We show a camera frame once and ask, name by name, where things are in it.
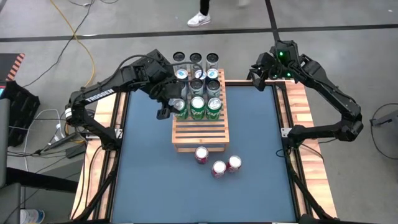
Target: floor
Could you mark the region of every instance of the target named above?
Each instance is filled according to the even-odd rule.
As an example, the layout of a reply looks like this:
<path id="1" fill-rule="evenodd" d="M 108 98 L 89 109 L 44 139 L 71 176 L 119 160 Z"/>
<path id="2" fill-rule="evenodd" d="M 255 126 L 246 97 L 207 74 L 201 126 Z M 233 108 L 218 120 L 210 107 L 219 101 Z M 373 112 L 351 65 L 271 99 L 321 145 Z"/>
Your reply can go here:
<path id="1" fill-rule="evenodd" d="M 89 0 L 75 1 L 83 4 Z M 55 3 L 73 27 L 86 14 L 86 8 L 68 1 Z M 2 0 L 0 9 L 0 52 L 26 54 L 16 77 L 18 84 L 25 85 L 56 61 L 71 31 L 48 0 Z M 198 0 L 95 1 L 78 31 L 95 59 L 94 82 L 109 76 L 122 59 L 153 49 L 168 58 L 176 51 L 216 52 L 227 79 L 244 79 L 257 56 L 270 49 L 274 37 L 294 40 L 301 53 L 319 61 L 329 79 L 362 107 L 365 127 L 355 142 L 334 141 L 321 146 L 338 216 L 357 222 L 396 223 L 398 163 L 376 151 L 368 120 L 381 105 L 396 102 L 398 2 L 251 0 L 250 5 L 240 9 L 235 1 L 213 0 L 212 22 L 191 30 L 186 21 L 197 10 Z M 89 57 L 72 42 L 61 62 L 28 90 L 40 97 L 40 110 L 55 108 L 62 112 L 70 93 L 83 86 L 90 74 Z M 307 95 L 316 125 L 339 120 L 338 112 L 318 93 L 308 90 Z M 378 116 L 396 109 L 387 107 Z M 55 117 L 55 113 L 43 114 L 43 118 Z M 36 121 L 27 151 L 46 145 L 56 124 Z M 392 125 L 375 129 L 374 136 L 383 152 L 398 157 L 398 139 Z M 23 147 L 12 150 L 23 151 Z M 29 170 L 37 171 L 56 159 L 30 158 Z M 65 159 L 51 169 L 66 166 L 57 169 L 57 175 L 67 176 L 73 173 L 70 164 L 79 162 L 81 157 Z M 8 166 L 25 169 L 19 158 L 9 158 Z M 30 202 L 33 207 L 37 202 L 36 208 L 48 207 L 55 198 L 53 195 Z M 65 207 L 59 209 L 65 214 L 70 212 Z"/>

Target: wooden crate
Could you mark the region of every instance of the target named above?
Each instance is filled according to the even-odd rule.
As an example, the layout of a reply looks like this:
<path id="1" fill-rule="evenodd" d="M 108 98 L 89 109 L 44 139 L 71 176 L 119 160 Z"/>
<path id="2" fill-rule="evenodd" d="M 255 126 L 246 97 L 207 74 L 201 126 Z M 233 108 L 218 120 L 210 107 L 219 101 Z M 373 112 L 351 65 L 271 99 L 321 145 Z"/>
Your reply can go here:
<path id="1" fill-rule="evenodd" d="M 172 143 L 177 152 L 195 152 L 199 146 L 205 146 L 210 152 L 223 152 L 229 145 L 228 113 L 226 106 L 224 70 L 218 70 L 218 81 L 221 84 L 220 100 L 223 102 L 220 119 L 216 121 L 194 120 L 191 116 L 186 120 L 173 117 Z M 191 95 L 188 94 L 187 107 L 190 112 Z"/>

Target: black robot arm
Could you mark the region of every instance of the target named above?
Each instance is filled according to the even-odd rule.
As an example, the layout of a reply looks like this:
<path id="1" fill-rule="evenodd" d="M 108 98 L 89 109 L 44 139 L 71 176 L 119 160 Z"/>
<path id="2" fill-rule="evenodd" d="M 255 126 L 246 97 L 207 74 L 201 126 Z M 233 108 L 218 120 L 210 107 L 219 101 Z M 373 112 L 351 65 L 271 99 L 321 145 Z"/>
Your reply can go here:
<path id="1" fill-rule="evenodd" d="M 260 54 L 250 69 L 248 79 L 263 91 L 266 79 L 293 78 L 316 90 L 341 114 L 335 124 L 317 127 L 295 125 L 288 133 L 289 147 L 297 148 L 306 139 L 337 138 L 340 141 L 354 141 L 363 129 L 361 107 L 352 97 L 344 94 L 326 76 L 322 66 L 306 55 L 299 56 L 294 41 L 277 41 L 271 53 Z"/>
<path id="2" fill-rule="evenodd" d="M 125 61 L 134 57 L 141 58 L 121 67 Z M 178 113 L 169 105 L 169 99 L 180 98 L 181 87 L 177 84 L 173 67 L 167 59 L 158 50 L 153 50 L 147 55 L 135 55 L 125 59 L 106 80 L 73 92 L 65 107 L 67 123 L 74 127 L 82 126 L 97 135 L 103 149 L 120 149 L 121 140 L 117 138 L 114 129 L 106 128 L 88 116 L 85 106 L 117 92 L 137 90 L 144 91 L 151 99 L 162 103 L 157 119 L 166 119 L 171 112 Z"/>

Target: person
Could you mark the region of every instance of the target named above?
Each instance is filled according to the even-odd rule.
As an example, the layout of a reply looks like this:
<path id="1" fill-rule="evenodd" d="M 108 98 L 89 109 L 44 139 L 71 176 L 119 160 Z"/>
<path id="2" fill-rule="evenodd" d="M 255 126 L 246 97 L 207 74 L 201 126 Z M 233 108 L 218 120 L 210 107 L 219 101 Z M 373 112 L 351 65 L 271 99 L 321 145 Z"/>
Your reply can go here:
<path id="1" fill-rule="evenodd" d="M 250 0 L 238 0 L 238 6 L 244 7 L 247 4 L 249 4 L 249 1 Z M 200 0 L 200 10 L 198 14 L 196 14 L 188 21 L 188 26 L 198 27 L 209 23 L 211 21 L 211 17 L 209 15 L 209 9 L 210 9 L 210 0 Z"/>

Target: white cable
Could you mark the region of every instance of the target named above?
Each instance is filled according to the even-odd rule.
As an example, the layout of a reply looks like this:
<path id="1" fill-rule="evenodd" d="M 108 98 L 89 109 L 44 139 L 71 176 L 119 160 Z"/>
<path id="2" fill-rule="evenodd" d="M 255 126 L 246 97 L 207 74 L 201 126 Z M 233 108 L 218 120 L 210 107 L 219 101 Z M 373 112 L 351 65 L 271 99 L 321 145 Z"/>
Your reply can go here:
<path id="1" fill-rule="evenodd" d="M 25 130 L 25 131 L 28 130 L 27 128 L 14 127 L 14 126 L 11 126 L 11 125 L 9 126 L 9 128 L 21 129 L 21 130 Z"/>
<path id="2" fill-rule="evenodd" d="M 60 113 L 58 112 L 57 109 L 42 110 L 42 111 L 35 117 L 35 119 L 32 121 L 32 124 L 30 124 L 30 125 L 29 125 L 29 128 L 27 129 L 26 138 L 25 138 L 25 146 L 24 146 L 24 154 L 26 154 L 27 137 L 29 136 L 30 127 L 32 127 L 32 125 L 33 125 L 33 123 L 36 121 L 36 119 L 37 119 L 43 112 L 46 112 L 46 111 L 55 111 L 55 112 L 57 112 L 57 115 L 58 115 L 58 123 L 59 123 L 59 125 L 61 125 L 61 117 L 60 117 Z M 28 171 L 29 171 L 29 168 L 28 168 L 28 166 L 27 166 L 27 159 L 26 159 L 26 157 L 24 157 L 24 159 L 25 159 L 25 168 L 26 168 L 26 171 L 28 172 Z"/>

